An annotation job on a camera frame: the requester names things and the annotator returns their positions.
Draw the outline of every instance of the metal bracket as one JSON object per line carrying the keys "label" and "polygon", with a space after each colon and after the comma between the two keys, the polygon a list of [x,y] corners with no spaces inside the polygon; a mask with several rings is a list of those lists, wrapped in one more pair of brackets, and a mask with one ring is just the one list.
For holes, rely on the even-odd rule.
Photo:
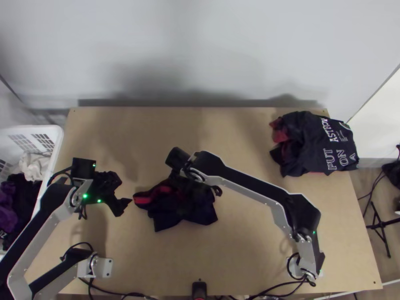
{"label": "metal bracket", "polygon": [[77,277],[80,278],[109,278],[113,269],[113,259],[99,257],[94,252],[88,259],[78,263]]}

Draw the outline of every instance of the wooden table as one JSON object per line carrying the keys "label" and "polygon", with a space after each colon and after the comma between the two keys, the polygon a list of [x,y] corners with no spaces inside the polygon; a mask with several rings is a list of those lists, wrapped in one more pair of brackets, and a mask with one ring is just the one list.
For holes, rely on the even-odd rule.
{"label": "wooden table", "polygon": [[[85,107],[70,111],[56,170],[73,157],[97,160],[97,171],[114,171],[123,184],[117,198],[165,179],[169,151],[206,150],[237,170],[303,193],[321,211],[319,244],[326,255],[316,287],[299,293],[381,289],[367,230],[348,172],[309,173],[282,178],[269,150],[274,142],[269,122],[290,108]],[[324,109],[311,109],[327,115]],[[203,226],[182,221],[154,232],[153,220],[131,203],[121,217],[105,204],[87,207],[88,220],[74,216],[60,223],[28,270],[33,280],[59,263],[69,246],[90,242],[114,259],[112,277],[95,283],[104,289],[148,295],[189,295],[198,279],[209,295],[249,295],[291,281],[286,258],[292,242],[275,226],[271,210],[227,188],[217,198],[218,221]],[[288,292],[286,286],[276,293]],[[86,294],[79,280],[62,292]]]}

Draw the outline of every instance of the white plastic basket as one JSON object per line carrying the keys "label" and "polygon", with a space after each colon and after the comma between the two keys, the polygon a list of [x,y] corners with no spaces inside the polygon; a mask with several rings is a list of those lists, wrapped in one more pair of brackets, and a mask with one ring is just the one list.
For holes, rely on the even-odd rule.
{"label": "white plastic basket", "polygon": [[[40,198],[45,193],[47,182],[54,173],[59,156],[64,131],[57,125],[24,125],[0,129],[0,183],[7,180],[15,165],[18,165],[24,152],[51,152],[50,162],[37,196],[38,201],[32,217],[40,209]],[[3,246],[0,239],[0,260],[3,258]]]}

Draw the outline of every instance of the black clothing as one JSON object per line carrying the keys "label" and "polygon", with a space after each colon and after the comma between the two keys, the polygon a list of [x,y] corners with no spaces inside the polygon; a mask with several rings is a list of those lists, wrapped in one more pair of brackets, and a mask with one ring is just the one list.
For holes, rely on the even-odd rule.
{"label": "black clothing", "polygon": [[283,177],[308,172],[350,171],[358,168],[359,157],[353,132],[342,121],[296,111],[270,124],[278,146],[270,151]]}

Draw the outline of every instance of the black clothing pile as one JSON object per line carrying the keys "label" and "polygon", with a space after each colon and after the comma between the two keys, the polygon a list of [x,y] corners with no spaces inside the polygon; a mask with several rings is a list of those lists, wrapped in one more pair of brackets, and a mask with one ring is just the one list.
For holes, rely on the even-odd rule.
{"label": "black clothing pile", "polygon": [[168,179],[148,191],[137,192],[133,201],[147,210],[153,219],[154,231],[159,232],[177,225],[181,220],[210,225],[218,220],[214,209],[214,193],[221,196],[218,186],[209,186],[179,176],[172,171]]}
{"label": "black clothing pile", "polygon": [[348,125],[309,111],[296,111],[269,124],[273,140],[279,143],[269,153],[280,165],[283,177],[298,177],[308,172],[351,171],[359,157]]}
{"label": "black clothing pile", "polygon": [[400,190],[400,148],[398,158],[382,166],[382,172],[387,176],[392,185]]}
{"label": "black clothing pile", "polygon": [[42,181],[26,181],[24,174],[12,174],[0,186],[0,238],[7,251],[31,220]]}

